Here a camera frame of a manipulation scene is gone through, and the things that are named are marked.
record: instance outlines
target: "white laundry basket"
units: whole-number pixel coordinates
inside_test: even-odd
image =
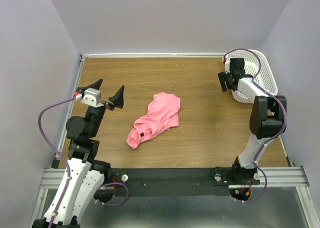
[[[262,86],[264,89],[270,91],[274,95],[277,95],[278,93],[278,87],[274,78],[274,75],[272,74],[271,68],[269,66],[269,63],[266,59],[266,56],[259,51],[252,50],[261,60],[261,71],[258,74],[258,76],[255,78],[255,81]],[[243,57],[244,58],[244,69],[246,74],[255,75],[258,72],[259,69],[259,62],[257,58],[250,52],[245,50],[237,50],[234,52],[229,53],[227,56],[227,59],[229,58],[236,58],[236,57]],[[239,91],[232,91],[232,95],[235,98],[236,101],[242,102],[242,103],[251,103],[251,101],[242,93]]]

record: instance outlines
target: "white wall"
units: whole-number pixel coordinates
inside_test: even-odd
[[[296,166],[303,165],[320,214],[319,0],[290,0],[263,46],[279,94],[287,97],[283,141]]]
[[[288,0],[52,0],[81,54],[261,49]]]
[[[70,96],[79,53],[51,0],[0,0],[0,221],[29,226],[53,153],[38,130],[40,111]],[[57,144],[66,107],[45,114]]]

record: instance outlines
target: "screw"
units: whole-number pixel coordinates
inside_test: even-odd
[[[128,180],[127,174],[123,174],[123,175],[121,176],[121,180],[122,180],[123,182],[126,182],[126,181]]]
[[[217,173],[217,174],[214,176],[214,179],[215,179],[217,182],[221,181],[221,175]]]
[[[255,173],[254,176],[253,176],[253,178],[254,178],[256,181],[258,181],[258,180],[260,180],[260,175],[259,175],[258,173]]]

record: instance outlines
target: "wooden floor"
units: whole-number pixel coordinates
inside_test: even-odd
[[[96,160],[114,168],[230,167],[249,139],[252,105],[222,92],[217,73],[223,70],[220,58],[87,58],[80,86],[103,78],[100,90],[107,100],[125,85],[123,110],[105,112]],[[160,92],[181,99],[180,126],[132,150],[126,144],[128,133]],[[86,110],[77,103],[72,115],[84,116]],[[66,140],[64,155],[68,145]],[[268,147],[260,165],[287,166],[279,140]]]

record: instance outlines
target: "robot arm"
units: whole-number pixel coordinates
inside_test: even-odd
[[[101,101],[99,88],[102,79],[83,88],[75,94],[81,103],[88,105],[85,117],[73,116],[66,123],[66,137],[70,139],[68,165],[55,195],[55,198],[44,214],[43,219],[35,220],[32,228],[79,228],[81,218],[98,188],[111,179],[109,163],[95,161],[99,141],[91,138],[97,135],[105,110],[123,108],[124,86],[109,101]],[[63,199],[55,212],[59,200]]]
[[[270,138],[282,129],[284,114],[274,97],[257,87],[251,75],[245,74],[243,58],[231,58],[225,62],[225,72],[218,74],[223,91],[231,89],[243,93],[253,104],[250,116],[251,135],[244,151],[236,158],[231,168],[232,182],[253,178],[257,172],[256,163],[259,162],[264,151],[272,142]],[[284,96],[276,96],[286,109],[287,100]]]

